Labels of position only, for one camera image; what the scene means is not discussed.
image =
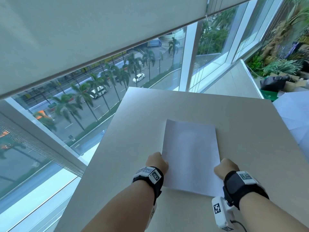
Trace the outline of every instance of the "hand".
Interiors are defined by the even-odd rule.
[[[161,170],[163,175],[168,171],[168,162],[164,161],[160,152],[155,152],[152,155],[148,156],[148,160],[146,161],[146,166],[148,167],[156,167]]]
[[[222,180],[224,180],[225,176],[230,171],[239,171],[239,168],[237,164],[227,158],[224,158],[221,163],[214,168],[214,173]]]

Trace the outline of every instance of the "lane marking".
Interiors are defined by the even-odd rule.
[[[68,125],[67,127],[69,127],[69,126],[71,126],[73,123],[71,123],[70,125]],[[65,127],[65,129],[67,128],[67,127]]]

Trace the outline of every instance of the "black cable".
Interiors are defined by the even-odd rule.
[[[232,223],[238,223],[238,224],[240,224],[242,227],[243,227],[243,229],[245,230],[245,232],[247,232],[247,230],[246,230],[246,228],[243,226],[243,224],[241,224],[240,222],[238,222],[238,221],[235,221],[235,220],[231,220],[231,222]]]

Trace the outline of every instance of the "white car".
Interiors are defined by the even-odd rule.
[[[141,79],[143,79],[145,77],[145,74],[144,73],[140,73],[138,75],[136,75],[137,77],[137,81],[140,81]]]
[[[93,99],[97,99],[98,97],[101,96],[101,92],[103,94],[106,94],[107,93],[107,89],[105,87],[103,87],[103,86],[99,86],[97,88],[97,92],[98,92],[97,94],[95,93],[96,92],[95,90],[91,90],[91,92],[92,93],[89,93],[90,97],[92,97]]]

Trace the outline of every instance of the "wrist strap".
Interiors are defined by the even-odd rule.
[[[160,169],[157,167],[143,167],[137,171],[137,173],[133,176],[133,182],[138,180],[144,180],[147,182],[154,190],[154,205],[156,203],[157,198],[161,194],[161,188],[164,181],[164,175]]]
[[[224,178],[224,198],[239,210],[242,197],[250,192],[269,199],[262,185],[246,171],[230,171]]]

